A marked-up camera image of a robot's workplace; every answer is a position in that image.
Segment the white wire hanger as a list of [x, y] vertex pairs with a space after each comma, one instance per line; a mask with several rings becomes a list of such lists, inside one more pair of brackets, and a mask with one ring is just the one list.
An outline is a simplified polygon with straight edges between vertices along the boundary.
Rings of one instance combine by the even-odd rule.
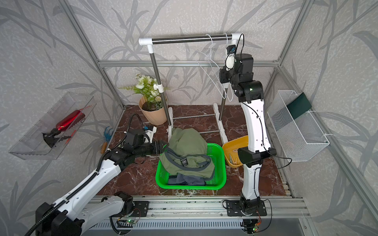
[[235, 53], [236, 53], [236, 40], [232, 39], [230, 43], [227, 42], [227, 46], [225, 48], [225, 60], [224, 60], [224, 67], [220, 70], [220, 83], [222, 84], [223, 87], [223, 99], [228, 100], [231, 102], [233, 100], [234, 95], [231, 95], [229, 97], [228, 91], [231, 88], [230, 84], [230, 78], [233, 74], [233, 69], [234, 69], [234, 58], [235, 58]]
[[[203, 55], [204, 58], [207, 60], [207, 62], [209, 63], [210, 65], [210, 68], [211, 68], [211, 71], [212, 73], [215, 75], [215, 77], [217, 79], [219, 79], [219, 77], [216, 75], [216, 72], [214, 71], [214, 68], [212, 66], [212, 64], [214, 64], [218, 69], [220, 69], [220, 67], [215, 63], [215, 61], [212, 59], [212, 49], [213, 49], [213, 45], [214, 45], [214, 41], [213, 41], [213, 38], [211, 37], [210, 34], [206, 34], [207, 37], [209, 37], [210, 41], [211, 41], [211, 45], [210, 45], [210, 53], [209, 54], [206, 54], [202, 51], [199, 51], [199, 50], [196, 50], [196, 52], [198, 52], [199, 54]], [[211, 80], [211, 82], [213, 83], [214, 85], [214, 88], [217, 89], [217, 91], [219, 92], [219, 94], [221, 95], [222, 99], [226, 99], [227, 98], [227, 92], [225, 91], [225, 87], [221, 85], [220, 83], [220, 86], [217, 85], [216, 81], [210, 76], [210, 74], [208, 72], [205, 71], [205, 69], [203, 69], [203, 67], [199, 64], [199, 62], [197, 61], [197, 64], [200, 66], [200, 68], [203, 70], [203, 72], [207, 75], [207, 77]]]

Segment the olive green tank top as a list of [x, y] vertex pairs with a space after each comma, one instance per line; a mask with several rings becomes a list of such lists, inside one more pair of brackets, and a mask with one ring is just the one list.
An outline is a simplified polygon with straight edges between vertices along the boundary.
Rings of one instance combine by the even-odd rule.
[[159, 157], [164, 169], [171, 175], [213, 178], [215, 165], [207, 155], [207, 142], [193, 128], [174, 128], [168, 148]]

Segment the blue-grey tank top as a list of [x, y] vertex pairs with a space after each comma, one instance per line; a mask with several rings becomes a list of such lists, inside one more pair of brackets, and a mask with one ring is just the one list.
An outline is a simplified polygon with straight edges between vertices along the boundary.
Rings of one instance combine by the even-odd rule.
[[206, 181], [202, 177], [177, 174], [168, 178], [168, 185], [205, 186]]

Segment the wooden clothespin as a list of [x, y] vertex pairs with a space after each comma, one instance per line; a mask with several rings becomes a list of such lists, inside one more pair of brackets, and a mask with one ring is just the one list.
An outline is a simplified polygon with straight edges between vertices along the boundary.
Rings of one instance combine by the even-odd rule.
[[229, 165], [230, 166], [233, 166], [234, 168], [238, 167], [239, 161], [238, 161], [237, 158], [235, 159], [235, 158], [233, 158], [232, 155], [230, 155], [229, 158], [228, 158], [228, 160], [229, 160]]

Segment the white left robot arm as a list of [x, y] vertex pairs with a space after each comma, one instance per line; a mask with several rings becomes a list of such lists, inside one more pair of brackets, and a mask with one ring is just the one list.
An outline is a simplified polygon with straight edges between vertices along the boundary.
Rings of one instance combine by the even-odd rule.
[[115, 193], [94, 207], [88, 202], [136, 158], [162, 154], [169, 146], [153, 140], [154, 132], [144, 128], [128, 129], [124, 138], [100, 158], [97, 167], [74, 189], [52, 204], [43, 203], [35, 212], [35, 224], [27, 236], [80, 236], [105, 218], [130, 216], [137, 209], [133, 197], [123, 191]]

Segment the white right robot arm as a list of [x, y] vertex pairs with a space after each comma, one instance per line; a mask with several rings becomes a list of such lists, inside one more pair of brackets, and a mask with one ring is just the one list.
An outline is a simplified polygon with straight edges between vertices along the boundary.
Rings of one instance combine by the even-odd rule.
[[254, 80], [254, 59], [243, 53], [239, 42], [242, 33], [225, 37], [231, 40], [227, 46], [225, 65], [220, 69], [220, 82], [230, 83], [233, 93], [243, 109], [248, 131], [247, 147], [238, 149], [238, 157], [244, 169], [244, 183], [238, 201], [227, 200], [225, 209], [228, 216], [266, 216], [265, 202], [259, 193], [260, 171], [265, 159], [276, 156], [267, 137], [264, 120], [264, 91], [262, 83]]

